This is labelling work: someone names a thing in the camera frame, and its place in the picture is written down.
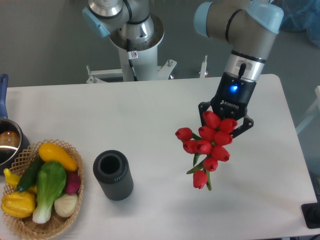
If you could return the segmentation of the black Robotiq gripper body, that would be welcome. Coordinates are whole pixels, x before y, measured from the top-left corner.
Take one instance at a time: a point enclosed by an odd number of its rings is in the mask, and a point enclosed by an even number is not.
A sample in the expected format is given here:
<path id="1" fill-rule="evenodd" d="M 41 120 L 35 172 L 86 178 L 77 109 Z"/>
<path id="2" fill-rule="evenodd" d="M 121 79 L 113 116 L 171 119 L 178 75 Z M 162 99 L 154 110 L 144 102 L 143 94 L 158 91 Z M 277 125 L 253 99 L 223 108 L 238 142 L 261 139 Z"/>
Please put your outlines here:
<path id="1" fill-rule="evenodd" d="M 248 104 L 256 84 L 254 81 L 245 81 L 223 73 L 217 92 L 210 101 L 212 111 L 222 119 L 241 119 L 248 112 Z"/>

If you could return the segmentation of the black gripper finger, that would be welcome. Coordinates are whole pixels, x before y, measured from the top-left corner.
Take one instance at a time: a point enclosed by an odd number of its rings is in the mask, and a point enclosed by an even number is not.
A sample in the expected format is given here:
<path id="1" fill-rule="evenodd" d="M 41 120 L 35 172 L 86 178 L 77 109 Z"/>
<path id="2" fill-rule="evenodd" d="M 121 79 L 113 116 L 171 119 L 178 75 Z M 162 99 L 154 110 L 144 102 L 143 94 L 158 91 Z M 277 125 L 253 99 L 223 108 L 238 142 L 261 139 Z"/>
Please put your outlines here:
<path id="1" fill-rule="evenodd" d="M 211 111 L 211 110 L 212 110 L 212 106 L 210 101 L 206 101 L 206 102 L 203 101 L 198 105 L 199 117 L 202 125 L 206 125 L 204 113 L 206 111 Z"/>
<path id="2" fill-rule="evenodd" d="M 250 118 L 248 115 L 245 115 L 243 117 L 242 125 L 237 127 L 236 129 L 234 129 L 231 132 L 231 135 L 232 135 L 233 138 L 236 138 L 239 135 L 241 135 L 244 132 L 246 132 L 247 130 L 249 130 L 250 128 L 252 128 L 253 126 L 254 126 L 254 120 L 252 118 Z"/>

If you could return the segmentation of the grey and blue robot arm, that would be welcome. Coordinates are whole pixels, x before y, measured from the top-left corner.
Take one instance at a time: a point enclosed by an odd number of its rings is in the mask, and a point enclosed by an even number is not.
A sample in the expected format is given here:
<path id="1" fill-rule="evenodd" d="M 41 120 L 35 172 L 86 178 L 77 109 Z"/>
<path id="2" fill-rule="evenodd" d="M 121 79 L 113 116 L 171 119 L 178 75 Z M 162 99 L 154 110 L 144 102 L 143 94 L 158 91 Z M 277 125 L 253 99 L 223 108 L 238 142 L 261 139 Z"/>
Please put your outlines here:
<path id="1" fill-rule="evenodd" d="M 166 79 L 158 67 L 162 21 L 147 0 L 90 0 L 82 16 L 98 36 L 109 37 L 118 49 L 125 82 Z M 212 110 L 221 119 L 242 120 L 231 131 L 237 137 L 254 122 L 248 104 L 283 21 L 283 10 L 270 0 L 214 0 L 201 3 L 194 14 L 178 17 L 184 28 L 232 46 L 214 97 L 198 106 L 200 118 Z"/>

